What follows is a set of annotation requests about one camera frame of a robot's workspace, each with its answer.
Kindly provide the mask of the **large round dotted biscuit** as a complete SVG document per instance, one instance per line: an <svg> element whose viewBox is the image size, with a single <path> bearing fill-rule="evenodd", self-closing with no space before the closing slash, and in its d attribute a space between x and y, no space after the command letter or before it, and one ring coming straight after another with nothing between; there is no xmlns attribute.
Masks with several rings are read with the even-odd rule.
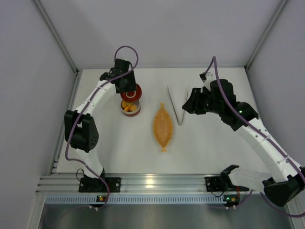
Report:
<svg viewBox="0 0 305 229"><path fill-rule="evenodd" d="M138 107L137 107L136 105L132 105L132 106L130 107L130 111L131 111L131 112L136 111L137 108L138 108Z"/></svg>

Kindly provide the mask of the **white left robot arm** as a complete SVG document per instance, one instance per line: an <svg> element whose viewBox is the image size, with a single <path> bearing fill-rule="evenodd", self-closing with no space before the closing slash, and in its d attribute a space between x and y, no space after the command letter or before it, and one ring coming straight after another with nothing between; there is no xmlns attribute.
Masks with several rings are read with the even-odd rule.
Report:
<svg viewBox="0 0 305 229"><path fill-rule="evenodd" d="M103 73L93 91L74 110L64 115L65 159L83 165L85 178L103 181L104 168L94 149L99 132L93 113L116 94L135 91L134 66L126 59L115 59L114 67Z"/></svg>

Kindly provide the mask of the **orange fish-shaped cookie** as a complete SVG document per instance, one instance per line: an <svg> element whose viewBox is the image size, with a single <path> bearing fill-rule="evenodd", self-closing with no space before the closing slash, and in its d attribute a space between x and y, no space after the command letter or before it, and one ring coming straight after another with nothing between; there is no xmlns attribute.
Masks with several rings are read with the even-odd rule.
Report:
<svg viewBox="0 0 305 229"><path fill-rule="evenodd" d="M124 111L129 111L130 108L132 107L133 104L128 104L125 108L124 108Z"/></svg>

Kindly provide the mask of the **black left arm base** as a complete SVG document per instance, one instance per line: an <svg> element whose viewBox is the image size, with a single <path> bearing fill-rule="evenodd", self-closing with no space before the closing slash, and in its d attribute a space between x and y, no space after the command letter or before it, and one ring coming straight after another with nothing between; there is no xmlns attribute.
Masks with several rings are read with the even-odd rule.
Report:
<svg viewBox="0 0 305 229"><path fill-rule="evenodd" d="M119 193L121 189L120 177L106 177L105 182L111 193ZM80 193L98 193L107 192L106 185L98 178L84 176L80 179L79 185Z"/></svg>

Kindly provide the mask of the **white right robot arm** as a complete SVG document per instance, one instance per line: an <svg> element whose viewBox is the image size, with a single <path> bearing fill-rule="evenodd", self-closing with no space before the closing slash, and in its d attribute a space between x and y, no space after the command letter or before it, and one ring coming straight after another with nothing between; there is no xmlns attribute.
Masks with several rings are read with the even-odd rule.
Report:
<svg viewBox="0 0 305 229"><path fill-rule="evenodd" d="M263 161L268 172L251 171L230 165L219 176L224 190L244 187L263 193L283 207L305 188L305 168L295 162L268 133L258 113L246 102L239 102L233 85L226 79L212 81L209 87L193 88L182 109L190 114L214 113L230 126Z"/></svg>

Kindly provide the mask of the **red round lid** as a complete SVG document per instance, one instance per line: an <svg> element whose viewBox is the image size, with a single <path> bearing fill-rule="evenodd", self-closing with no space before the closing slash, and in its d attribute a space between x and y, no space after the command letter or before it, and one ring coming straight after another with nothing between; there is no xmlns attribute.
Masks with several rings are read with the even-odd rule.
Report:
<svg viewBox="0 0 305 229"><path fill-rule="evenodd" d="M120 96L127 103L135 103L140 100L142 96L142 89L138 84L136 84L135 91L120 93Z"/></svg>

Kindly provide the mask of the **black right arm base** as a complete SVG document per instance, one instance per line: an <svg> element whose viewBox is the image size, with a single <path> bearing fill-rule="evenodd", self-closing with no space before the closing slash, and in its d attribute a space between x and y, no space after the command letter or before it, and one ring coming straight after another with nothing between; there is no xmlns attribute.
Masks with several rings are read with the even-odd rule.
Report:
<svg viewBox="0 0 305 229"><path fill-rule="evenodd" d="M206 190L208 192L226 192L226 191L249 191L249 188L234 186L221 176L205 177Z"/></svg>

